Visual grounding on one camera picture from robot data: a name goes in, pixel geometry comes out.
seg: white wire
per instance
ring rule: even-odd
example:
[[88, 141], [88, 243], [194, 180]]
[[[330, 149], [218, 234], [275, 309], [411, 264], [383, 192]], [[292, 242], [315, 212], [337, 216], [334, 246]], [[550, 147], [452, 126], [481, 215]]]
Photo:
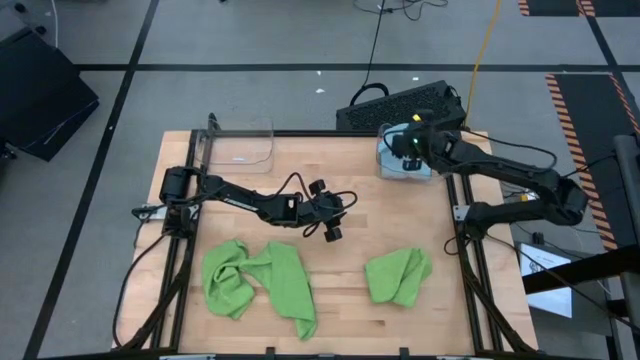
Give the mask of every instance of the white wire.
[[56, 44], [56, 49], [57, 49], [58, 48], [58, 9], [56, 9], [56, 1], [55, 0], [51, 0], [51, 7], [53, 8], [53, 19], [55, 21], [55, 30], [56, 30], [55, 44]]

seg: yellow cable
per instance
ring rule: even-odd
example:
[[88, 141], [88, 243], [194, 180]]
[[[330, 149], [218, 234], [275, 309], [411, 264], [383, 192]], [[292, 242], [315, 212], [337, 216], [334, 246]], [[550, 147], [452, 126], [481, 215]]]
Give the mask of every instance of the yellow cable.
[[476, 75], [478, 74], [478, 67], [480, 66], [482, 57], [484, 56], [484, 51], [487, 49], [487, 45], [489, 44], [489, 39], [491, 38], [491, 32], [493, 31], [493, 27], [496, 25], [496, 21], [498, 20], [498, 15], [500, 14], [501, 6], [502, 6], [502, 0], [496, 0], [496, 8], [493, 11], [491, 22], [489, 22], [489, 28], [487, 28], [487, 32], [484, 34], [484, 42], [482, 43], [482, 47], [480, 48], [480, 53], [478, 54], [478, 58], [476, 59], [475, 66], [473, 67], [473, 75], [471, 75], [471, 86], [469, 88], [469, 97], [467, 99], [467, 116], [464, 118], [464, 122], [463, 122], [464, 126], [467, 126], [467, 119], [469, 119], [469, 116], [471, 115], [471, 100], [473, 99], [473, 88], [476, 85]]

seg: orange and black hazard tape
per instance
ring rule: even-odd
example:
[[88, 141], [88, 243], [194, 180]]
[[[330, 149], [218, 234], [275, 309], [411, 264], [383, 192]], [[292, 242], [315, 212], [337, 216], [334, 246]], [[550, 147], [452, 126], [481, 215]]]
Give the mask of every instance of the orange and black hazard tape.
[[580, 16], [596, 16], [596, 9], [593, 7], [591, 0], [576, 0], [576, 5]]
[[591, 207], [591, 213], [593, 214], [593, 221], [595, 222], [596, 228], [600, 233], [602, 245], [607, 250], [615, 250], [618, 248], [618, 246], [616, 245], [615, 237], [611, 232], [611, 226], [609, 225], [609, 221], [607, 220], [607, 214], [605, 214], [602, 203], [600, 202], [600, 196], [598, 195], [598, 191], [596, 190], [596, 185], [593, 183], [593, 178], [591, 177], [591, 173], [587, 168], [587, 161], [584, 158], [584, 153], [582, 152], [580, 141], [578, 141], [578, 136], [576, 135], [575, 129], [573, 127], [573, 122], [571, 121], [569, 110], [567, 109], [567, 105], [565, 104], [562, 93], [560, 92], [560, 88], [558, 87], [558, 82], [556, 81], [554, 75], [547, 74], [545, 75], [545, 77], [547, 80], [547, 86], [549, 87], [549, 91], [551, 92], [553, 105], [556, 107], [556, 112], [558, 113], [560, 126], [562, 126], [562, 131], [564, 132], [564, 136], [567, 139], [567, 145], [569, 145], [569, 152], [571, 153], [573, 162], [575, 163], [576, 168], [584, 168], [584, 170], [578, 171], [578, 176], [580, 177], [580, 185], [589, 197], [589, 206]]
[[518, 7], [520, 8], [520, 14], [529, 16], [529, 4], [527, 0], [518, 0]]
[[635, 115], [633, 115], [633, 111], [631, 111], [631, 106], [629, 106], [627, 97], [624, 95], [624, 91], [622, 90], [622, 87], [620, 86], [618, 79], [616, 79], [615, 76], [613, 75], [609, 75], [609, 78], [611, 78], [611, 81], [613, 82], [613, 86], [615, 86], [616, 91], [618, 92], [618, 97], [622, 102], [622, 106], [624, 107], [624, 110], [626, 111], [627, 116], [629, 117], [629, 120], [633, 125], [633, 128], [635, 129], [636, 133], [640, 134], [640, 126], [638, 126], [638, 121], [636, 121], [636, 117]]

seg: crumpled green towel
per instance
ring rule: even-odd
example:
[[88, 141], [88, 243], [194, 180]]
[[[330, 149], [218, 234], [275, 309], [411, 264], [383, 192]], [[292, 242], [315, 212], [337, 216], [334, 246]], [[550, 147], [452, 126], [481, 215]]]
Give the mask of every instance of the crumpled green towel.
[[396, 250], [376, 257], [365, 265], [371, 301], [393, 301], [413, 307], [420, 292], [420, 284], [431, 274], [431, 258], [421, 249]]
[[270, 242], [249, 258], [247, 247], [231, 240], [209, 251], [202, 262], [202, 285], [214, 314], [238, 319], [249, 307], [254, 291], [240, 271], [267, 289], [278, 314], [295, 319], [301, 340], [313, 336], [317, 323], [311, 286], [295, 247]]

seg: black mat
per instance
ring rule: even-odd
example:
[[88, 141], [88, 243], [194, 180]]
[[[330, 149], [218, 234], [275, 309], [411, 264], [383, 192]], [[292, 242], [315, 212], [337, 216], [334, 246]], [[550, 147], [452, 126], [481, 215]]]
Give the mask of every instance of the black mat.
[[519, 0], [527, 16], [638, 17], [638, 0]]
[[[612, 154], [613, 137], [640, 132], [637, 106], [610, 75], [547, 75], [547, 83], [576, 166]], [[580, 174], [607, 249], [635, 243], [622, 178], [613, 159]]]

